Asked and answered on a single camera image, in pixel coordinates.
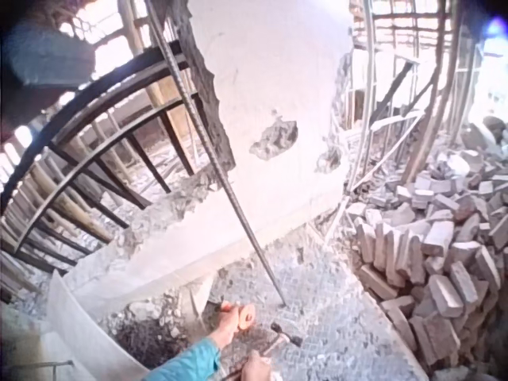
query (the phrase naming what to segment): hammer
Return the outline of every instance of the hammer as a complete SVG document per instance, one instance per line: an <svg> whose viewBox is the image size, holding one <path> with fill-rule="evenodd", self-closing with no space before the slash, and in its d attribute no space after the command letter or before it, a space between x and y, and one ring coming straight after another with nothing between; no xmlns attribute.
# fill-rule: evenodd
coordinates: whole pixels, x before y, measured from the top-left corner
<svg viewBox="0 0 508 381"><path fill-rule="evenodd" d="M296 345L298 348L302 347L303 339L301 337L295 335L288 335L283 331L282 327L275 322L271 323L270 328L272 331L277 333L277 337L272 341L270 341L268 346L260 353L261 357L268 356L275 348L279 347L281 344L292 343ZM242 367L239 370L229 373L221 381L233 381L240 379L241 371L244 365L242 365Z"/></svg>

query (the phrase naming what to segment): dark metal beam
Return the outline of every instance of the dark metal beam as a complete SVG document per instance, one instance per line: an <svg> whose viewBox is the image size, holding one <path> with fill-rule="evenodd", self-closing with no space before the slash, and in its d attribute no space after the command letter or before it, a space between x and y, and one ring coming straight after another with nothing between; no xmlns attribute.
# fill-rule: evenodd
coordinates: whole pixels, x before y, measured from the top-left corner
<svg viewBox="0 0 508 381"><path fill-rule="evenodd" d="M171 193L171 189L169 189L169 186L166 184L160 173L157 171L157 168L155 168L152 161L144 151L143 147L141 147L140 142L137 141L134 135L128 135L127 140L133 146L134 150L140 156L141 160L143 160L144 165L147 166L148 170L152 173L153 177L155 177L155 179L160 184L162 189L164 189L164 192Z"/></svg>

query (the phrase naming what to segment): pile of bricks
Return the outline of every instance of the pile of bricks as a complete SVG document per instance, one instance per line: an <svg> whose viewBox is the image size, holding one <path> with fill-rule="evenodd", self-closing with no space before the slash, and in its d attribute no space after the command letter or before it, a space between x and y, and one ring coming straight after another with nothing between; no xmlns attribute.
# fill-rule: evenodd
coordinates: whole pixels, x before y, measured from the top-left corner
<svg viewBox="0 0 508 381"><path fill-rule="evenodd" d="M346 210L360 280L427 369L483 361L486 327L508 304L508 168L476 151L442 155Z"/></svg>

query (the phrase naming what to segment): floor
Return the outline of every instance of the floor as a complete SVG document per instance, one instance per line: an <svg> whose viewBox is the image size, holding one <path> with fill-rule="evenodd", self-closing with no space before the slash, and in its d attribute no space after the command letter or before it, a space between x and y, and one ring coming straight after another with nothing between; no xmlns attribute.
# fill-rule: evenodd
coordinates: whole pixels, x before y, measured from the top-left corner
<svg viewBox="0 0 508 381"><path fill-rule="evenodd" d="M285 380L420 380L427 376L394 332L375 301L336 253L322 248L305 226L266 250L288 307L255 256L219 272L210 300L254 303L256 325L222 354L225 374L248 352L260 352L275 337L273 321L303 337L273 356Z"/></svg>

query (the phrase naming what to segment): human hand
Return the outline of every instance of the human hand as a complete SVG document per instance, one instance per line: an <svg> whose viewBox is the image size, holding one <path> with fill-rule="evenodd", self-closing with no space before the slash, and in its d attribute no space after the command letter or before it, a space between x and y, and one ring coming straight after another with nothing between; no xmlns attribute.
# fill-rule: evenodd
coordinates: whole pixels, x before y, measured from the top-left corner
<svg viewBox="0 0 508 381"><path fill-rule="evenodd" d="M257 351L252 351L247 363L241 371L241 381L270 381L271 359L261 357Z"/></svg>

